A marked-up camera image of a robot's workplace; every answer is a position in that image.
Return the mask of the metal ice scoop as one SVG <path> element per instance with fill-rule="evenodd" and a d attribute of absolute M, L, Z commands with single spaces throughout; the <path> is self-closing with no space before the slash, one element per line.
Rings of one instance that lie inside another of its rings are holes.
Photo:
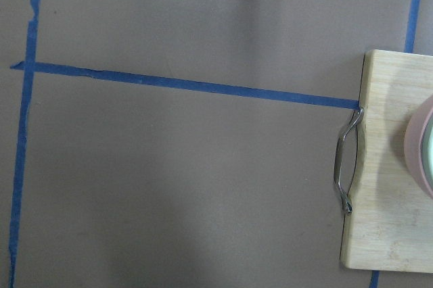
<path fill-rule="evenodd" d="M 356 130 L 358 125 L 361 123 L 364 116 L 364 108 L 359 107 L 357 110 L 355 110 L 352 113 L 352 117 L 349 120 L 349 122 L 344 126 L 338 136 L 338 140 L 336 143 L 336 152 L 335 152 L 335 159 L 334 159 L 334 173 L 333 173 L 333 179 L 334 179 L 334 186 L 336 190 L 338 191 L 338 194 L 340 196 L 341 204 L 342 204 L 342 211 L 345 214 L 351 214 L 352 213 L 352 202 L 348 196 L 348 193 L 344 190 L 342 183 L 341 183 L 341 175 L 342 175 L 342 160 L 344 155 L 344 146 L 346 139 L 349 135 L 349 133 L 352 130 Z"/>

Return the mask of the wooden cutting board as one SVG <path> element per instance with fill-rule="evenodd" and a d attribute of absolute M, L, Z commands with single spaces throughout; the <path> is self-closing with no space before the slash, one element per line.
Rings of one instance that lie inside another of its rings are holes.
<path fill-rule="evenodd" d="M 365 55 L 352 212 L 340 252 L 347 268 L 432 272 L 432 198 L 410 175 L 403 153 L 409 120 L 431 94 L 429 55 Z"/>

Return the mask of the green bowl on pink bowl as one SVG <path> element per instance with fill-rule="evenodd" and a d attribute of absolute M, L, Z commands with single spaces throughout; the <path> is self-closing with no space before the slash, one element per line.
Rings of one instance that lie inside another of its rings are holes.
<path fill-rule="evenodd" d="M 404 136 L 404 157 L 415 183 L 432 198 L 432 96 L 409 120 Z"/>

